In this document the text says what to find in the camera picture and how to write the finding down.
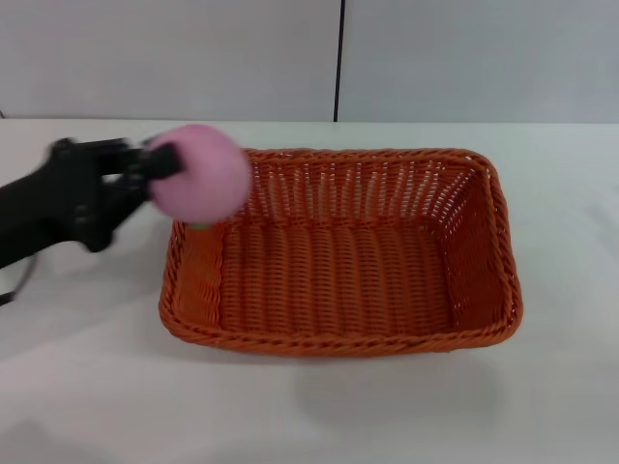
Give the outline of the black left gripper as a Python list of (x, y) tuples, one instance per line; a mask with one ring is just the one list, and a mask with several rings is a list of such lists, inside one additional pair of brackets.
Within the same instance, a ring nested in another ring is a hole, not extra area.
[[(172, 143), (146, 148), (126, 139), (54, 142), (38, 169), (1, 187), (1, 266), (63, 242), (105, 249), (112, 228), (149, 200), (147, 179), (183, 169)], [(111, 174), (125, 175), (103, 185), (103, 176)]]

